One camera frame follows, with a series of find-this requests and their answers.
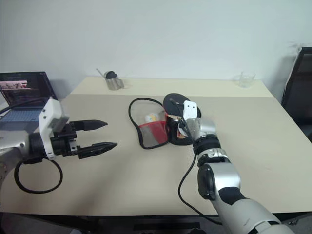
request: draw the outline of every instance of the black chair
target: black chair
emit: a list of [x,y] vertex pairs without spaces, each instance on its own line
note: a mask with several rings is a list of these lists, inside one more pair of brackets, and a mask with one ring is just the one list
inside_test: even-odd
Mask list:
[[299,52],[281,104],[312,142],[312,47]]

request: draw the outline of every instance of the black cable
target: black cable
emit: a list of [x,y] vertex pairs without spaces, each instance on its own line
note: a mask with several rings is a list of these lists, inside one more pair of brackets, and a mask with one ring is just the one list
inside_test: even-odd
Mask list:
[[57,189],[61,183],[63,182],[63,171],[61,169],[61,167],[59,166],[59,164],[57,162],[55,162],[54,160],[51,160],[51,162],[57,167],[58,171],[59,171],[59,182],[58,184],[53,187],[52,189],[48,189],[48,190],[43,190],[43,191],[35,191],[35,190],[31,190],[31,189],[27,189],[25,188],[22,183],[20,182],[20,178],[19,178],[19,171],[20,171],[20,166],[25,162],[25,160],[21,160],[19,161],[16,166],[15,166],[15,170],[14,170],[14,180],[17,184],[17,186],[22,189],[24,192],[30,193],[30,194],[46,194],[49,193],[55,189]]
[[[171,102],[177,107],[177,109],[179,110],[180,115],[181,115],[181,121],[183,122],[183,124],[184,124],[184,126],[185,126],[185,128],[186,128],[186,133],[187,133],[187,135],[190,137],[192,143],[194,143],[194,139],[193,139],[193,137],[192,137],[192,135],[191,135],[191,131],[190,131],[189,127],[188,127],[187,124],[186,124],[186,121],[185,121],[185,119],[184,119],[184,117],[183,117],[183,113],[182,113],[182,111],[181,111],[181,109],[180,109],[178,103],[177,103],[176,101],[174,101],[173,99],[171,99],[170,101],[171,101]],[[212,219],[212,218],[209,218],[209,217],[207,217],[206,215],[204,215],[202,212],[200,212],[198,209],[196,209],[196,208],[195,208],[194,206],[192,206],[190,203],[188,203],[187,201],[185,201],[185,200],[183,199],[182,195],[181,195],[181,187],[182,187],[182,185],[183,185],[183,182],[184,182],[185,178],[188,176],[188,174],[190,173],[190,171],[192,170],[192,168],[194,167],[195,162],[196,162],[196,155],[194,154],[194,158],[193,158],[193,161],[192,161],[192,163],[191,163],[189,169],[186,171],[186,173],[185,173],[184,176],[182,177],[182,180],[181,180],[180,183],[179,183],[179,186],[178,186],[178,189],[177,189],[177,194],[178,194],[180,200],[181,200],[185,205],[187,205],[188,207],[190,207],[193,211],[195,211],[196,213],[198,213],[198,214],[199,214],[200,216],[202,216],[204,219],[206,219],[206,220],[208,220],[208,221],[210,221],[210,222],[212,222],[212,223],[214,223],[214,224],[222,225],[221,222],[216,221],[216,220],[214,220],[214,219]]]
[[30,100],[30,101],[25,101],[25,102],[21,102],[19,104],[15,104],[15,105],[11,105],[11,106],[8,106],[8,107],[5,107],[4,109],[0,110],[0,115],[14,107],[17,107],[17,106],[22,106],[22,105],[25,105],[25,104],[28,104],[28,103],[31,103],[31,102],[35,102],[35,101],[41,101],[41,100],[47,100],[46,97],[41,97],[41,98],[37,98],[37,99],[33,99],[33,100]]

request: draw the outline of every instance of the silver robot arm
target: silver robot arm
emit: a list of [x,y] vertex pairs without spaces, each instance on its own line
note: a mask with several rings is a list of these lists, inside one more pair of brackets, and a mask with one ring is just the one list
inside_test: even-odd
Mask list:
[[190,118],[187,125],[198,160],[198,191],[212,202],[226,231],[231,234],[293,234],[260,203],[240,192],[240,176],[220,146],[215,124]]

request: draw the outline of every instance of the metal cup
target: metal cup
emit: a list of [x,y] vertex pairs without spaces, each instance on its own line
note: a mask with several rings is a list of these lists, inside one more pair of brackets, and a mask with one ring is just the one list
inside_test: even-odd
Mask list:
[[117,90],[124,88],[123,81],[118,78],[117,74],[113,71],[104,74],[107,86],[110,90]]

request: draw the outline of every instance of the robotic arm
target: robotic arm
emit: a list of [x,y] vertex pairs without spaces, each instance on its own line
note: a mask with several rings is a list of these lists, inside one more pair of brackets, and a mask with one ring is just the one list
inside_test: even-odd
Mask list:
[[198,191],[210,200],[223,226],[233,234],[293,234],[260,203],[240,192],[240,176],[220,146],[212,121],[186,120],[198,160]]
[[49,99],[39,115],[39,132],[10,131],[0,137],[0,189],[7,174],[23,161],[24,164],[53,160],[56,155],[78,155],[79,159],[100,155],[117,143],[102,142],[81,148],[76,145],[76,131],[95,130],[107,125],[100,120],[67,123],[67,116],[59,101]]

